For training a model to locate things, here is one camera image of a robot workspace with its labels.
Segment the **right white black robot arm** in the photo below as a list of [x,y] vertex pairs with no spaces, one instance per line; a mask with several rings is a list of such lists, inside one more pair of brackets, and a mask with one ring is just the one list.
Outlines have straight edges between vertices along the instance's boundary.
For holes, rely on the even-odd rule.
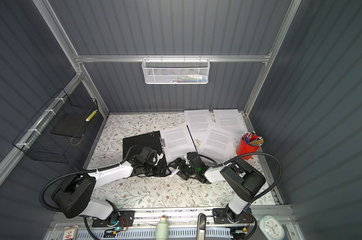
[[255,201],[266,182],[264,175],[243,159],[246,156],[244,154],[218,163],[197,152],[189,152],[183,158],[170,162],[168,167],[185,181],[195,179],[202,184],[225,181],[234,192],[227,206],[227,216],[238,217]]

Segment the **red folder with black inside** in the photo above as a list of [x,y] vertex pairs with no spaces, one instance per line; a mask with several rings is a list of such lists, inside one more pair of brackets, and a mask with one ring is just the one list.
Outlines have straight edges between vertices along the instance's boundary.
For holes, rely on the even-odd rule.
[[139,154],[144,147],[151,148],[156,150],[158,153],[164,154],[163,141],[161,139],[160,131],[124,138],[123,160],[121,163],[130,163],[130,157]]

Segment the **printed paper sheet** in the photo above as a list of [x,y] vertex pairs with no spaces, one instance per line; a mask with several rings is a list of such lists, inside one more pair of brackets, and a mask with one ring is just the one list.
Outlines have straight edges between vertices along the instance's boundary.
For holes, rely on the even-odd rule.
[[200,155],[221,164],[235,154],[237,136],[215,126],[209,126],[198,149]]
[[177,158],[184,159],[189,152],[196,152],[196,146],[187,125],[160,130],[167,163]]
[[208,127],[214,124],[209,110],[189,110],[184,114],[191,133],[206,132]]
[[237,109],[213,110],[216,124],[223,130],[236,135],[242,135],[247,131],[243,117]]

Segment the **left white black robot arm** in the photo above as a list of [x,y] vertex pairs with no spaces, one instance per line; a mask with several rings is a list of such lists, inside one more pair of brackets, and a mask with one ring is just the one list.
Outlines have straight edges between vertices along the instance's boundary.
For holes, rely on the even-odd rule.
[[52,180],[46,190],[61,180],[51,195],[52,201],[57,205],[53,211],[64,213],[68,219],[77,216],[94,217],[110,220],[115,224],[117,220],[113,218],[118,218],[118,207],[109,200],[94,198],[94,190],[129,177],[164,178],[172,173],[163,154],[158,154],[149,147],[142,147],[139,154],[131,155],[131,150],[136,147],[134,145],[129,148],[124,159],[115,165],[70,173]]

